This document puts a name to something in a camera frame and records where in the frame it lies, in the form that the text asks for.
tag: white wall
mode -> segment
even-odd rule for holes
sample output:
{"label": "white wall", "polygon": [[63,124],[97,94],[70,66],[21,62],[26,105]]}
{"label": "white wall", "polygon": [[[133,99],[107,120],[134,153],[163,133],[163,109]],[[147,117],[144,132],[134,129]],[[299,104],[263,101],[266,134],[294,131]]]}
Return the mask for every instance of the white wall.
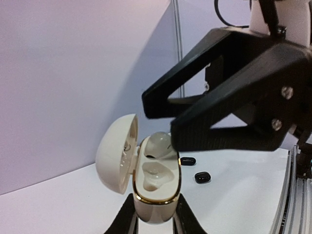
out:
{"label": "white wall", "polygon": [[117,117],[177,62],[169,0],[0,2],[0,194],[94,162]]}
{"label": "white wall", "polygon": [[[211,29],[224,27],[218,19],[213,0],[178,0],[182,32],[183,53],[186,55]],[[233,25],[249,25],[250,7],[248,0],[219,0],[223,18]],[[205,73],[201,71],[185,84],[185,95],[197,95],[205,91]],[[216,126],[242,126],[243,121],[229,115]],[[290,149],[296,139],[287,135],[282,148]]]}

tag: open earbud case lid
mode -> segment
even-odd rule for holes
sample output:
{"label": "open earbud case lid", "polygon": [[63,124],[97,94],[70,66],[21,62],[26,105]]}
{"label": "open earbud case lid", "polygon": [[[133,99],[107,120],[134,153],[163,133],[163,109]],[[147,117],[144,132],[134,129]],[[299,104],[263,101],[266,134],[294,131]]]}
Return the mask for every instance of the open earbud case lid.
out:
{"label": "open earbud case lid", "polygon": [[117,119],[106,131],[96,156],[97,174],[102,183],[124,194],[137,147],[138,120],[136,114]]}

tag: white table surface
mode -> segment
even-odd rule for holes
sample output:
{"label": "white table surface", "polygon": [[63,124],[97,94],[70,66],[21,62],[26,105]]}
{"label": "white table surface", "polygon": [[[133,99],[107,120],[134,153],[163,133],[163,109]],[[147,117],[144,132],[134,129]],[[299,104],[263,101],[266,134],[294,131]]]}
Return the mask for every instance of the white table surface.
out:
{"label": "white table surface", "polygon": [[[209,234],[268,234],[279,202],[287,150],[273,153],[212,151],[181,154],[197,164],[182,167],[182,193]],[[207,171],[208,184],[194,174]],[[105,188],[90,165],[0,196],[1,234],[102,234],[126,196]],[[171,234],[172,222],[139,223],[140,234]]]}

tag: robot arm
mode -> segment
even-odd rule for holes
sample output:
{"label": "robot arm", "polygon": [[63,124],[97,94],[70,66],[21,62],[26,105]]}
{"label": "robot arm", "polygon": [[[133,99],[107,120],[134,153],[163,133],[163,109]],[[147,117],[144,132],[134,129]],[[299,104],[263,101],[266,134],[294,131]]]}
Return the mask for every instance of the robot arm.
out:
{"label": "robot arm", "polygon": [[[289,129],[295,129],[299,144],[306,142],[312,132],[308,2],[254,0],[249,30],[210,31],[143,93],[148,118],[175,117],[171,134],[177,151],[273,151]],[[208,92],[168,98],[204,68]],[[211,128],[231,113],[247,126]]]}

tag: white robot part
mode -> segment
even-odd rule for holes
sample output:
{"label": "white robot part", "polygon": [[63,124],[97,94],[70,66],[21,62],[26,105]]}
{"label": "white robot part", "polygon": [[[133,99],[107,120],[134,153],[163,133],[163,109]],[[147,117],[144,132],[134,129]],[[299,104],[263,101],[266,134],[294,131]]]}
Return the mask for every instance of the white robot part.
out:
{"label": "white robot part", "polygon": [[[275,1],[279,24],[287,27],[286,40],[306,47],[310,46],[311,13],[310,0],[283,0]],[[253,0],[250,31],[269,34],[264,22],[260,3]]]}

